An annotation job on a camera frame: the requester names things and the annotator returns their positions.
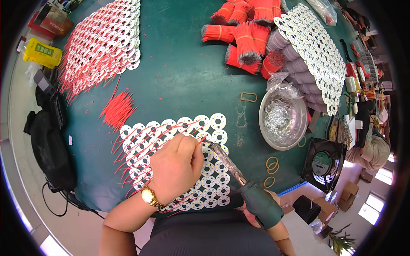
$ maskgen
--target green table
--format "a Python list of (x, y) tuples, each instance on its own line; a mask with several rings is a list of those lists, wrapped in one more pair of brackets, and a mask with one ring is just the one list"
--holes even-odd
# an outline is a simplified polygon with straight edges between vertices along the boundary
[[(76, 22), (84, 13), (87, 17), (109, 2), (86, 0), (70, 19)], [(306, 1), (292, 0), (287, 2), (288, 7), (292, 8), (299, 2), (309, 6)], [(134, 105), (138, 106), (126, 124), (132, 127), (139, 122), (147, 124), (168, 118), (177, 121), (184, 116), (194, 118), (203, 114), (210, 117), (214, 113), (223, 113), (227, 119), (225, 130), (228, 132), (226, 145), (229, 156), (248, 179), (259, 184), (263, 184), (269, 176), (266, 160), (276, 156), (280, 169), (270, 189), (279, 193), (300, 183), (308, 147), (296, 146), (279, 152), (268, 146), (258, 125), (258, 111), (266, 93), (266, 80), (260, 74), (253, 76), (238, 68), (227, 69), (223, 62), (227, 44), (201, 42), (202, 26), (211, 23), (210, 16), (223, 3), (223, 0), (141, 1), (141, 64), (135, 70), (125, 71), (118, 84), (118, 93), (129, 88), (133, 93)], [(337, 13), (335, 27), (326, 26), (319, 20), (344, 57), (339, 39), (344, 38), (350, 44), (354, 35), (341, 12), (338, 10)], [(62, 40), (57, 47), (63, 48), (64, 44), (65, 40)], [(121, 173), (114, 174), (120, 164), (113, 165), (117, 154), (112, 155), (111, 148), (118, 133), (101, 125), (102, 120), (98, 119), (117, 79), (104, 88), (100, 85), (90, 92), (81, 93), (67, 108), (69, 124), (64, 132), (67, 143), (68, 136), (73, 137), (73, 146), (67, 144), (67, 147), (73, 155), (73, 165), (78, 174), (76, 197), (88, 207), (105, 212), (123, 201), (131, 186), (127, 184), (122, 188), (118, 185)], [(241, 92), (256, 93), (258, 101), (241, 102)], [(340, 102), (340, 113), (346, 113), (344, 99)], [(323, 138), (328, 119), (321, 116), (315, 133), (306, 134), (307, 139)], [(239, 186), (233, 178), (230, 185)]]

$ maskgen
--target seated person in beige clothing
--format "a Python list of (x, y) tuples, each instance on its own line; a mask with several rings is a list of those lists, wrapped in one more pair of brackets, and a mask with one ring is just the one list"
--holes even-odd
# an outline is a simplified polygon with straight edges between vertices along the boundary
[(349, 149), (346, 153), (346, 161), (357, 163), (368, 170), (382, 168), (390, 155), (388, 123), (386, 123), (384, 130), (386, 138), (382, 137), (377, 131), (374, 131), (373, 123), (370, 123), (364, 147)]

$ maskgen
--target metal bowl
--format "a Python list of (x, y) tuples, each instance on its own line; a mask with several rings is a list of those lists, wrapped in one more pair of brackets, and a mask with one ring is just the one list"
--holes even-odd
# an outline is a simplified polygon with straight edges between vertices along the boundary
[[(290, 99), (285, 93), (286, 90), (267, 92), (259, 108), (259, 128), (263, 138), (271, 147), (281, 151), (296, 146), (308, 126), (308, 109), (303, 98)], [(280, 115), (276, 115), (278, 106), (281, 110)], [(275, 116), (275, 119), (274, 122), (266, 124), (269, 113)]]

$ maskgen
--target green potted plant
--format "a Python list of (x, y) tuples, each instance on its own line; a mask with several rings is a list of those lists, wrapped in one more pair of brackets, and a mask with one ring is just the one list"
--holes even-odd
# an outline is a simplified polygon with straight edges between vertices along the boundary
[(336, 253), (337, 256), (340, 256), (343, 249), (347, 251), (348, 249), (352, 248), (352, 245), (355, 244), (356, 239), (349, 238), (350, 234), (346, 234), (346, 231), (344, 232), (344, 236), (337, 236), (343, 231), (343, 229), (349, 227), (350, 225), (351, 223), (347, 225), (346, 227), (340, 229), (339, 231), (331, 232), (329, 234), (330, 239), (333, 241), (333, 251)]

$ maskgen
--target black electronic device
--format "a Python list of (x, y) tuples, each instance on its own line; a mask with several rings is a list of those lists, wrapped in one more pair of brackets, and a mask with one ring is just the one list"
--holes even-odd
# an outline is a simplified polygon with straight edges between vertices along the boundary
[(53, 84), (48, 80), (41, 69), (37, 70), (37, 73), (34, 75), (34, 82), (36, 82), (38, 87), (49, 96), (53, 96), (56, 92)]
[(320, 138), (310, 138), (301, 178), (321, 191), (335, 189), (343, 168), (347, 146)]

